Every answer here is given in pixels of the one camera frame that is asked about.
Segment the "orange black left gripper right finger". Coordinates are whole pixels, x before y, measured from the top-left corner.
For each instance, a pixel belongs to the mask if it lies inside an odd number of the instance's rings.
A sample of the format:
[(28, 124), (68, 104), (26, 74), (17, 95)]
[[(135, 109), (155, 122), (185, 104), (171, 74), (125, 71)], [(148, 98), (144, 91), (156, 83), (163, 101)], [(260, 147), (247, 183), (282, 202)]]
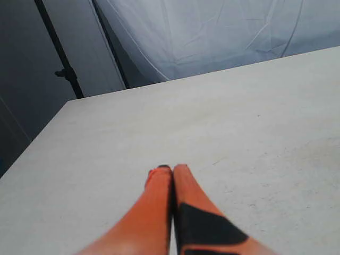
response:
[(186, 164), (173, 170), (178, 254), (275, 254), (229, 221), (202, 190)]

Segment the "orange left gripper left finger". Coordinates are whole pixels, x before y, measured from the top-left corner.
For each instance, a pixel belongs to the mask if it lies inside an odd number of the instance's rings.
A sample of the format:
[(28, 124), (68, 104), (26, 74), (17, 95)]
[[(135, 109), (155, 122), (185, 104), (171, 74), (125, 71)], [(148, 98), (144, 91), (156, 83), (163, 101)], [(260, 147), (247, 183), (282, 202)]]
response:
[(144, 191), (131, 209), (103, 236), (78, 254), (169, 254), (172, 170), (149, 171)]

